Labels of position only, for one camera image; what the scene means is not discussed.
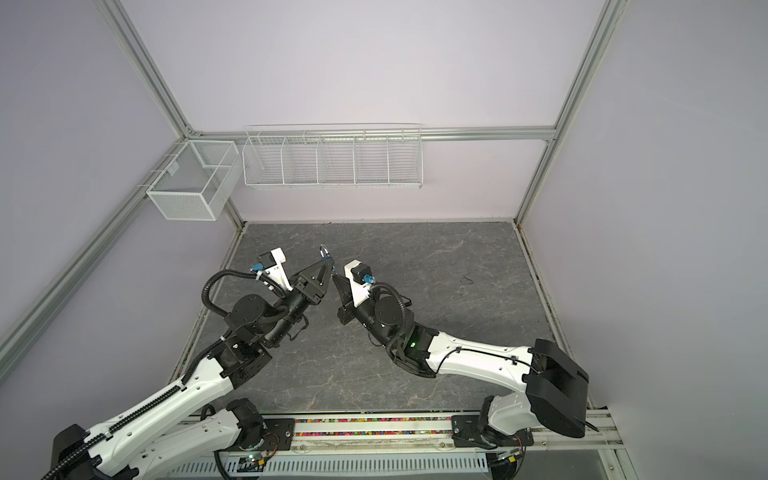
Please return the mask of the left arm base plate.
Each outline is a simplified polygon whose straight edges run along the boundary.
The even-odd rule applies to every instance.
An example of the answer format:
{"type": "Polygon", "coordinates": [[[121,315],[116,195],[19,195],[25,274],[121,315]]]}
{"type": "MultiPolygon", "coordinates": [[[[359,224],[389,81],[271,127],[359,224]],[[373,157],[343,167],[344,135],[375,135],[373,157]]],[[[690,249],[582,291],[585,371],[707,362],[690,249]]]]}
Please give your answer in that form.
{"type": "Polygon", "coordinates": [[[287,451],[291,448],[295,426],[294,418],[267,418],[246,427],[236,445],[244,451],[287,451]]]}

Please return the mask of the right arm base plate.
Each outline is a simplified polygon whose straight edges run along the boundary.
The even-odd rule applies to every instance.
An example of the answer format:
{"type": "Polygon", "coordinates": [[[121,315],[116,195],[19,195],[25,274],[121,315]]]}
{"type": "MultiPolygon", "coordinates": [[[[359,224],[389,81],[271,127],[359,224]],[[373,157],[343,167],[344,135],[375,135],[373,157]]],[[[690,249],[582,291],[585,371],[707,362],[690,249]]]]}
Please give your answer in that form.
{"type": "Polygon", "coordinates": [[[452,415],[451,439],[457,448],[492,450],[500,447],[530,447],[534,444],[530,429],[506,435],[482,426],[478,414],[452,415]]]}

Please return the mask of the large teal padlock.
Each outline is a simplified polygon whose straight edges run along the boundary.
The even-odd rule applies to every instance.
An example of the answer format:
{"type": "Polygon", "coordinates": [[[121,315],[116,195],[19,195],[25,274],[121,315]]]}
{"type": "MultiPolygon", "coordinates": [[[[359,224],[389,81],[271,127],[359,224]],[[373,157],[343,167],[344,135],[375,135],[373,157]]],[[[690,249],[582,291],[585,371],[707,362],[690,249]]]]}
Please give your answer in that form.
{"type": "Polygon", "coordinates": [[[320,252],[320,256],[321,256],[321,258],[323,260],[328,259],[328,258],[331,257],[330,251],[329,251],[329,249],[327,248],[327,246],[325,244],[321,244],[319,246],[319,252],[320,252]]]}

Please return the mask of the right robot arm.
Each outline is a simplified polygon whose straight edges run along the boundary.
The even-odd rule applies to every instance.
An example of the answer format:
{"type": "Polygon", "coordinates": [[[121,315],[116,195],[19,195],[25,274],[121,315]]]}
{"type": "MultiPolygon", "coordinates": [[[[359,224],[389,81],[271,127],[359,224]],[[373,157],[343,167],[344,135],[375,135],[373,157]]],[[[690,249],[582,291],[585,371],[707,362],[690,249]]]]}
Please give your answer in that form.
{"type": "Polygon", "coordinates": [[[402,370],[429,379],[458,375],[507,389],[485,399],[481,430],[511,437],[545,427],[582,438],[590,429],[589,376],[554,342],[511,347],[464,340],[416,322],[409,300],[388,284],[357,283],[338,274],[332,279],[341,299],[340,321],[358,321],[402,370]]]}

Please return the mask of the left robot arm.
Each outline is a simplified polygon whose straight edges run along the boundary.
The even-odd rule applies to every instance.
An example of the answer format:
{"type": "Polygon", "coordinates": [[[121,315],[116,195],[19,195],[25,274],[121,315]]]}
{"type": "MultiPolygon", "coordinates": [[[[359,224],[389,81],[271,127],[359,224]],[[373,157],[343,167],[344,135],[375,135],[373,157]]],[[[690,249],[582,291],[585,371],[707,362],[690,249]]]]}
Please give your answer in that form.
{"type": "Polygon", "coordinates": [[[263,416],[247,399],[195,424],[190,414],[247,383],[270,361],[270,349],[307,320],[308,307],[326,295],[334,270],[330,254],[287,276],[282,250],[260,256],[247,272],[224,269],[201,292],[206,309],[227,325],[224,335],[189,361],[183,375],[115,417],[84,429],[73,424],[56,435],[47,479],[158,479],[207,452],[258,446],[267,434],[263,416]],[[212,287],[224,277],[254,280],[276,295],[242,297],[230,310],[216,305],[212,287]]]}

